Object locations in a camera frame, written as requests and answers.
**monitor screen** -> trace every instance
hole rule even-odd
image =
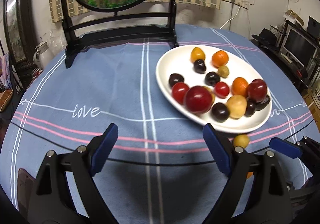
[[[294,55],[305,67],[308,66],[310,58],[313,57],[316,51],[316,48],[310,42],[293,29],[289,32],[284,48]]]

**red cherry tomato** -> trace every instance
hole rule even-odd
[[[178,82],[172,87],[172,97],[179,104],[183,104],[183,99],[187,91],[189,90],[189,86],[186,83]]]
[[[191,113],[207,113],[212,106],[212,96],[206,88],[193,86],[186,93],[184,105]]]
[[[214,93],[219,98],[226,98],[230,93],[230,88],[226,83],[218,82],[214,87]]]
[[[247,88],[249,99],[261,102],[267,96],[267,85],[262,79],[253,80]]]

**computer monitor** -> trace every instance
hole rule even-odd
[[[320,37],[320,23],[318,23],[312,17],[309,17],[308,29],[307,33],[313,36],[313,38],[317,39]]]
[[[317,47],[303,37],[297,30],[290,28],[284,49],[302,66],[307,67],[311,57],[315,57]]]

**cushion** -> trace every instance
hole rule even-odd
[[[2,113],[9,102],[11,101],[13,96],[13,89],[7,89],[4,92],[0,93],[0,113]]]

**blue gripper pad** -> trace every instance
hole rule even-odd
[[[94,176],[101,172],[113,146],[118,139],[118,127],[111,123],[106,131],[102,134],[103,140],[91,158],[90,173]]]
[[[210,124],[206,124],[203,127],[203,138],[212,157],[217,163],[219,171],[229,176],[231,173],[230,157],[216,134],[212,131]]]
[[[302,150],[295,144],[284,141],[278,137],[274,137],[269,142],[270,148],[282,153],[292,159],[300,158]]]

